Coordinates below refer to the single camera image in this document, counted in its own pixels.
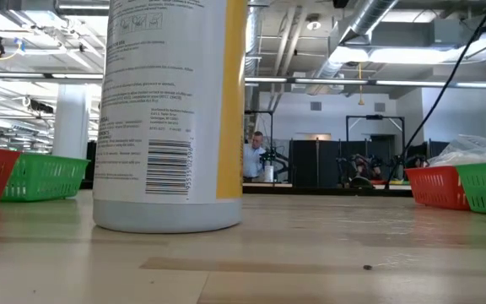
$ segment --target barcode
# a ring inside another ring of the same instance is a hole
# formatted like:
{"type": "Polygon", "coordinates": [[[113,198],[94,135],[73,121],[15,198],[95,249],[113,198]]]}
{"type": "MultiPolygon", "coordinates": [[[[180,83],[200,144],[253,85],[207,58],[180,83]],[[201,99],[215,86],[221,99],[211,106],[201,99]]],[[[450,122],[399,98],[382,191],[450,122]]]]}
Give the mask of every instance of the barcode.
{"type": "Polygon", "coordinates": [[[146,194],[187,195],[192,185],[191,142],[149,140],[146,194]]]}

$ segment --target man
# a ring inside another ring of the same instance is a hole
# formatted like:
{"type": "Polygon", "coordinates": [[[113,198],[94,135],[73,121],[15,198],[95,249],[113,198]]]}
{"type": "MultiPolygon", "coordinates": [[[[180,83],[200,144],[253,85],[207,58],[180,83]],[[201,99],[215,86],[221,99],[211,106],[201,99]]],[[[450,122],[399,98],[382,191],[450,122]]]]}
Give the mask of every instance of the man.
{"type": "Polygon", "coordinates": [[[263,165],[260,155],[266,153],[262,148],[263,134],[260,131],[254,132],[250,144],[246,144],[243,149],[243,182],[252,182],[263,172],[263,165]]]}

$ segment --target plastic bag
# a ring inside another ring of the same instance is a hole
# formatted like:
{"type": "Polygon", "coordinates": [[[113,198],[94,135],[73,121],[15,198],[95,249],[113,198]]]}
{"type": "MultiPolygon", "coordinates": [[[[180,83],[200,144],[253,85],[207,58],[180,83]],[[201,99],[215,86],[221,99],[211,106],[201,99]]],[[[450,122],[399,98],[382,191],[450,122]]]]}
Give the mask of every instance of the plastic bag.
{"type": "Polygon", "coordinates": [[[486,163],[486,138],[459,135],[445,149],[429,160],[430,166],[456,166],[486,163]]]}

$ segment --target white wall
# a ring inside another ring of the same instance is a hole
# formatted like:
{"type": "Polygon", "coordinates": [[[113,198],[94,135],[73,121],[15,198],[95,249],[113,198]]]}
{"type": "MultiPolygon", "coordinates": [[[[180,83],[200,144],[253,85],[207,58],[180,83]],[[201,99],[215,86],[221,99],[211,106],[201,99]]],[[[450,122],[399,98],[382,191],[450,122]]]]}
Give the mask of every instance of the white wall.
{"type": "MultiPolygon", "coordinates": [[[[423,89],[426,115],[440,89],[423,89]]],[[[452,141],[459,134],[486,138],[486,90],[448,89],[424,126],[425,140],[452,141]]]]}
{"type": "MultiPolygon", "coordinates": [[[[405,140],[412,137],[416,128],[423,121],[423,96],[422,90],[416,89],[406,94],[397,100],[397,114],[404,117],[405,125],[405,140]]],[[[412,145],[422,144],[424,141],[424,130],[418,133],[412,145]]],[[[397,153],[402,152],[402,140],[397,141],[397,153]]]]}
{"type": "MultiPolygon", "coordinates": [[[[262,109],[266,109],[270,94],[260,94],[262,109]]],[[[346,139],[347,115],[376,114],[375,102],[386,103],[386,112],[378,113],[384,116],[397,114],[396,101],[388,95],[364,95],[364,106],[359,106],[359,95],[345,97],[344,95],[319,95],[286,93],[279,102],[273,119],[273,137],[275,139],[291,139],[297,133],[330,133],[332,138],[346,139]],[[311,111],[311,101],[321,101],[322,111],[311,111]]],[[[259,130],[270,134],[270,118],[261,114],[259,130]]],[[[361,120],[350,132],[350,140],[363,140],[369,134],[399,134],[399,131],[389,121],[361,120]]]]}

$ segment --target white shirt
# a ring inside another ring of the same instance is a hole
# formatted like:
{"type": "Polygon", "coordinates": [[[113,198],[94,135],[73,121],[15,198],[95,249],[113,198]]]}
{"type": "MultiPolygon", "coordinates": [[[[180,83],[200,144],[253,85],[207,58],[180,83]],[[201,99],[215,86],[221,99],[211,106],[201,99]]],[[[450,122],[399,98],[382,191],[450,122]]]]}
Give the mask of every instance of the white shirt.
{"type": "Polygon", "coordinates": [[[262,147],[252,148],[251,144],[246,144],[243,149],[243,176],[259,177],[262,174],[263,166],[260,162],[260,155],[266,153],[262,147]]]}

